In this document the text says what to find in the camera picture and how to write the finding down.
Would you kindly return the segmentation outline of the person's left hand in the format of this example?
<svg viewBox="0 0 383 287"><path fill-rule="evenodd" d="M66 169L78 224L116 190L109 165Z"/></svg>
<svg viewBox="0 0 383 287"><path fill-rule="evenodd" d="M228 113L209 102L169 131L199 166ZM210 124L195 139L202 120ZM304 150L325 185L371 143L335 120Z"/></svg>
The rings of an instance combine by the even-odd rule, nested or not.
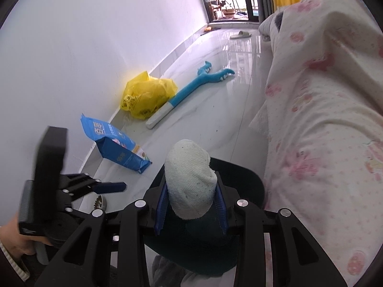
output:
<svg viewBox="0 0 383 287"><path fill-rule="evenodd" d="M14 260L19 260L23 255L34 255L37 242L52 245L46 237L22 235L19 232L18 213L6 225L1 226L1 242Z"/></svg>

